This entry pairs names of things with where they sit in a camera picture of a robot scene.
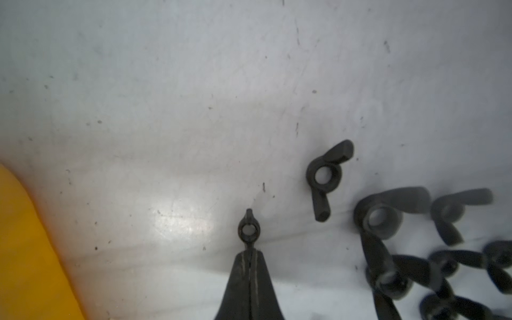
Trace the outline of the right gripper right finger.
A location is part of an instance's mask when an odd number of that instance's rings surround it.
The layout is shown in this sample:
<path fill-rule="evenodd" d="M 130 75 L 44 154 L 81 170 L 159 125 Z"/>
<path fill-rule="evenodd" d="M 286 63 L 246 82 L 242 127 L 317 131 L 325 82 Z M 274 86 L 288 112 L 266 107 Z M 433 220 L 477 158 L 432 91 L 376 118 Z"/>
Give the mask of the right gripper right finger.
<path fill-rule="evenodd" d="M 257 249 L 250 259 L 250 319 L 284 320 L 265 257 Z"/>

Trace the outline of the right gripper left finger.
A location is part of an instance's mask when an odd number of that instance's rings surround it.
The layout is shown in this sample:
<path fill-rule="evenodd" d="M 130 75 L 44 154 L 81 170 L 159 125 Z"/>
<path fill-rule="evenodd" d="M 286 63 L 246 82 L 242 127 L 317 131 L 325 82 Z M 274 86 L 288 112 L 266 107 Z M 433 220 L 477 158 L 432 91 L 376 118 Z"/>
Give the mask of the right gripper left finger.
<path fill-rule="evenodd" d="M 235 256 L 215 319 L 250 319 L 250 251 Z"/>

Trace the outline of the black wing nut thirteenth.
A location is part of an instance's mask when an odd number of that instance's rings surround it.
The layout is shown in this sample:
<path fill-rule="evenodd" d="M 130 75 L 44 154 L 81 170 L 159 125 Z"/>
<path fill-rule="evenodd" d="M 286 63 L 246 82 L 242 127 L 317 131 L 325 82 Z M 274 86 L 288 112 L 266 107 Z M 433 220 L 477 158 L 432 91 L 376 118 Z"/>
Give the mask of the black wing nut thirteenth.
<path fill-rule="evenodd" d="M 305 177 L 311 188 L 316 221 L 325 222 L 329 219 L 331 207 L 327 195 L 338 188 L 343 176 L 341 164 L 349 161 L 353 154 L 354 144 L 346 139 L 308 165 Z"/>

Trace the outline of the yellow plastic storage tray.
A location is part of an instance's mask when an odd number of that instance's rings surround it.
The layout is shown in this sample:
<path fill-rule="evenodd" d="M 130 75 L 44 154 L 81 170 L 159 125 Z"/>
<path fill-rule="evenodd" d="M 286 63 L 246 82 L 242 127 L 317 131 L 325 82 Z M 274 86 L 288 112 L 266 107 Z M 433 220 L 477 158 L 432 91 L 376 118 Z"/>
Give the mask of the yellow plastic storage tray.
<path fill-rule="evenodd" d="M 1 167 L 1 318 L 83 319 L 29 193 Z"/>

